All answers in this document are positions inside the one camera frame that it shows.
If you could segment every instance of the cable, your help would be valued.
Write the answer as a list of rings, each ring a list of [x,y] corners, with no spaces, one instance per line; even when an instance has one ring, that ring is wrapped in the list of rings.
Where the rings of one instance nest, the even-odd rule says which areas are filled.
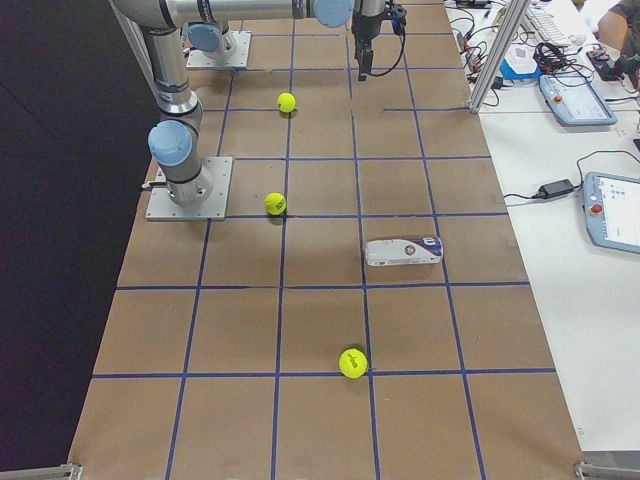
[[[531,37],[531,36],[533,36],[533,35],[535,35],[535,32],[531,32],[531,31],[528,31],[528,30],[524,30],[524,31],[522,31],[522,32],[518,33],[518,34],[517,34],[517,36],[516,36],[516,38],[517,38],[518,40],[520,40],[520,41],[519,41],[519,42],[516,42],[516,41],[514,40],[512,43],[513,43],[513,44],[515,44],[515,45],[526,45],[527,47],[533,47],[533,48],[535,48],[535,47],[536,47],[536,45],[535,45],[535,44],[529,43],[529,37]]]
[[[460,12],[464,12],[467,15],[466,17],[454,18],[449,22],[449,25],[453,25],[453,22],[457,22],[458,20],[469,20],[471,22],[471,28],[467,30],[467,33],[464,34],[464,38],[467,38],[469,35],[473,33],[473,30],[476,28],[476,19],[470,12],[467,12],[464,8],[460,8],[460,7],[445,6],[445,8],[449,8],[451,10],[458,10]]]
[[[140,185],[140,191],[148,192],[150,190],[153,190],[154,188],[160,188],[160,187],[166,187],[166,186],[167,186],[167,182],[145,182],[142,185]]]
[[[558,83],[565,87],[579,87],[589,83],[593,79],[593,70],[584,65],[580,65],[576,58],[568,58],[577,55],[577,53],[565,54],[564,51],[564,47],[558,47],[548,42],[541,42],[536,45],[533,52],[533,59],[543,74],[552,75]],[[585,75],[583,70],[587,70],[588,74]],[[564,83],[558,74],[567,72],[576,73],[584,81],[578,84]]]
[[[524,200],[535,200],[536,199],[535,195],[532,196],[532,197],[525,197],[524,195],[520,195],[519,193],[507,193],[502,198],[507,198],[507,197],[518,197],[518,198],[522,198]]]
[[[486,41],[484,41],[484,40],[482,40],[481,42],[478,42],[478,44],[476,45],[476,47],[480,48],[480,45],[482,45],[482,44],[484,44],[484,50],[482,50],[482,51],[480,52],[480,54],[479,54],[479,55],[480,55],[480,57],[484,56],[484,54],[485,54],[485,53],[487,53],[487,51],[489,50],[489,44],[488,44]]]
[[[393,65],[391,65],[391,67],[389,67],[387,70],[385,70],[382,73],[369,73],[368,75],[371,75],[372,77],[384,77],[386,74],[393,72],[395,70],[395,68],[398,66],[398,64],[400,63],[400,60],[402,60],[402,56],[404,55],[404,44],[407,40],[407,34],[404,31],[404,28],[402,29],[402,35],[400,36],[401,40],[400,40],[400,55],[398,55],[397,60],[395,61],[395,63]]]
[[[640,159],[627,150],[596,150],[576,160],[576,168],[580,173],[580,183],[578,185],[573,185],[569,180],[565,179],[541,185],[537,193],[531,196],[521,195],[519,193],[507,193],[506,195],[503,195],[502,198],[517,197],[522,198],[523,200],[553,200],[555,198],[577,192],[584,186],[584,174],[580,163],[598,153],[624,153],[640,164]]]
[[[483,30],[489,30],[489,29],[493,29],[493,28],[499,28],[499,25],[490,25],[488,27],[482,27],[479,28],[478,30],[474,31],[469,38],[467,38],[467,40],[471,40],[472,37],[474,37],[475,35],[477,35],[478,33],[482,32]]]
[[[467,58],[465,59],[464,65],[462,65],[462,68],[467,68],[469,67],[469,69],[471,70],[472,74],[473,73],[478,73],[480,71],[480,66],[481,66],[481,62],[482,62],[482,49],[480,47],[469,47],[467,50],[465,50],[464,52],[462,52],[460,55],[467,55]]]
[[[595,152],[591,152],[590,154],[585,155],[584,157],[580,157],[578,160],[576,160],[576,167],[578,168],[578,172],[580,172],[580,184],[576,187],[576,190],[580,190],[584,185],[584,175],[582,173],[582,167],[580,167],[580,162],[594,156],[597,153],[624,153],[626,155],[629,155],[636,162],[640,163],[640,159],[627,150],[596,150]]]
[[[486,105],[487,107],[497,107],[498,105],[500,105],[500,97],[498,96],[498,92],[496,92],[495,88],[492,88],[491,91],[496,96],[496,103],[484,102],[483,105]]]
[[[605,102],[622,102],[624,100],[637,100],[638,96],[634,95],[633,97],[622,97],[622,98],[605,98]]]

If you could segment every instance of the table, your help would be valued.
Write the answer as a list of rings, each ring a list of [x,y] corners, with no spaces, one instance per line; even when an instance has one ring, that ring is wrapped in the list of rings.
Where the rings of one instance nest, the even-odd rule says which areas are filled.
[[[595,40],[569,0],[545,8],[567,34],[584,34],[585,48]],[[476,30],[490,25],[496,10],[486,19],[484,11],[471,11]],[[462,15],[448,12],[452,19]],[[486,30],[474,39],[491,37]],[[589,65],[584,50],[580,57]],[[619,83],[594,83],[605,98],[628,96]],[[566,128],[549,113],[535,82],[498,94],[499,106],[484,106],[480,119],[505,194],[531,195],[564,178],[575,185],[576,160],[595,150],[638,153],[632,142],[638,137],[635,101],[611,104],[618,116],[611,127]],[[640,165],[625,154],[599,154],[582,166],[585,172],[640,176]],[[640,363],[640,296],[634,293],[640,256],[591,244],[579,193],[534,205],[507,203],[580,447],[640,450],[640,387],[633,381]]]

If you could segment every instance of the person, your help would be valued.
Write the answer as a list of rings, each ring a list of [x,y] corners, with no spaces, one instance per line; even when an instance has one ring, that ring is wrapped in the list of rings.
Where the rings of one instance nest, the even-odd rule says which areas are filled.
[[[640,53],[640,0],[621,0],[598,22],[599,40],[628,57]]]
[[[598,33],[598,22],[620,0],[585,0],[579,9],[580,17],[594,35]]]

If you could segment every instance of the yellow tennis ball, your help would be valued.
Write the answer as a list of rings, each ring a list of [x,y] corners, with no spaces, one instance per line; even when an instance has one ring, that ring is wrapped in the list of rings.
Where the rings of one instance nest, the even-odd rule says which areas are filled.
[[[278,108],[282,113],[291,113],[296,108],[296,97],[288,92],[278,96]]]
[[[281,215],[287,209],[287,199],[281,193],[271,192],[264,197],[264,208],[269,215]]]
[[[367,371],[367,357],[357,348],[349,348],[340,355],[340,371],[345,377],[359,378]]]

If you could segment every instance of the keyboard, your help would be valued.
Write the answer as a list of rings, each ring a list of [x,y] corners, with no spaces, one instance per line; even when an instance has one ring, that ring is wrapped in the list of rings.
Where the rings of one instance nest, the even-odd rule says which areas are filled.
[[[571,45],[571,40],[556,25],[553,15],[544,9],[529,7],[522,19],[522,26],[528,31],[536,32],[543,42],[557,47]]]

